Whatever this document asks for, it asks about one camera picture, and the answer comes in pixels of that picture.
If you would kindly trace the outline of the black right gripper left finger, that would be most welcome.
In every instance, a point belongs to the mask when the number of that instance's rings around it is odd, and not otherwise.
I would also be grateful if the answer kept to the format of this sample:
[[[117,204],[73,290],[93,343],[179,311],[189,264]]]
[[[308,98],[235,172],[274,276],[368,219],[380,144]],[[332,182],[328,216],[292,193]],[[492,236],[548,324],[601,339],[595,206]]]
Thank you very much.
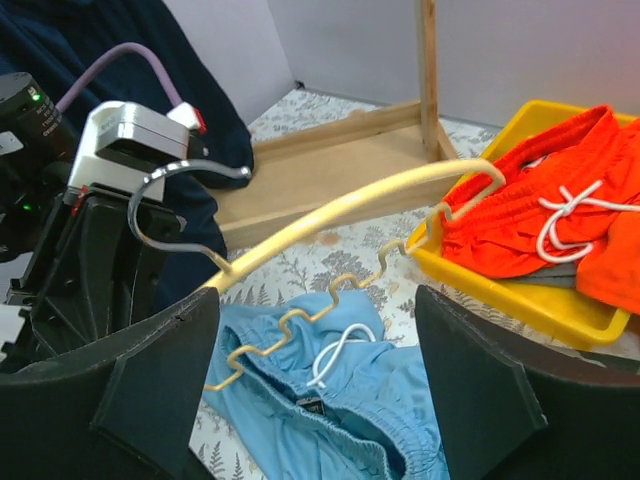
[[[202,288],[94,343],[1,376],[4,479],[209,479],[190,450],[219,322]]]

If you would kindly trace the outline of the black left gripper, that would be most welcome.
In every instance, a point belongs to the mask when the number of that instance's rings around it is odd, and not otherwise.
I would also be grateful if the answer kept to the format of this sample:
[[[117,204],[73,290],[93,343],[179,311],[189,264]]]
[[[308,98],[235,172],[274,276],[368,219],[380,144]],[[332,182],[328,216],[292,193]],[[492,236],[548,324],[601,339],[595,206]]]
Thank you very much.
[[[55,198],[25,273],[10,283],[7,300],[24,324],[1,348],[2,372],[92,344],[184,298],[169,254],[132,234],[128,203],[99,187],[74,203]]]

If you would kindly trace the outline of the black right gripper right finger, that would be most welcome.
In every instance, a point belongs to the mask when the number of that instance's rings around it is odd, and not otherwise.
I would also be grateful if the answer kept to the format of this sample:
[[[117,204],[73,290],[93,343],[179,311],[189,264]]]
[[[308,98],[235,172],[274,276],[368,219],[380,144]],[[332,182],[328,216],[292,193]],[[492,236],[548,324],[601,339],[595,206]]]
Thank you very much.
[[[544,346],[424,285],[415,322],[452,478],[638,478],[638,361]]]

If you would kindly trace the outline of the light blue shorts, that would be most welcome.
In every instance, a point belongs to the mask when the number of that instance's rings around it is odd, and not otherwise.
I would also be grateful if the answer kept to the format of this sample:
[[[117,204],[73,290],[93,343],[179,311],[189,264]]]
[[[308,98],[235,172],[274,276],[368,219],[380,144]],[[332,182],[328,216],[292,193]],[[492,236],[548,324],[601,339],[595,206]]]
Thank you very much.
[[[445,479],[422,354],[384,338],[369,296],[228,305],[205,402],[269,479]]]

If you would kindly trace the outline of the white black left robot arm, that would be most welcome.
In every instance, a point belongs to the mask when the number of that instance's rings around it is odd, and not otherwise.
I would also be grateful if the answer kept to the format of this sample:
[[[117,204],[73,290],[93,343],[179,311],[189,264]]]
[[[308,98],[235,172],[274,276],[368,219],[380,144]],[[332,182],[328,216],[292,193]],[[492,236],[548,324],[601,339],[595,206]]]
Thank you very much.
[[[108,101],[75,134],[26,72],[1,78],[1,258],[30,259],[7,301],[24,325],[4,373],[95,342],[155,308],[168,254],[141,242],[128,204],[143,178],[187,153],[176,119]]]

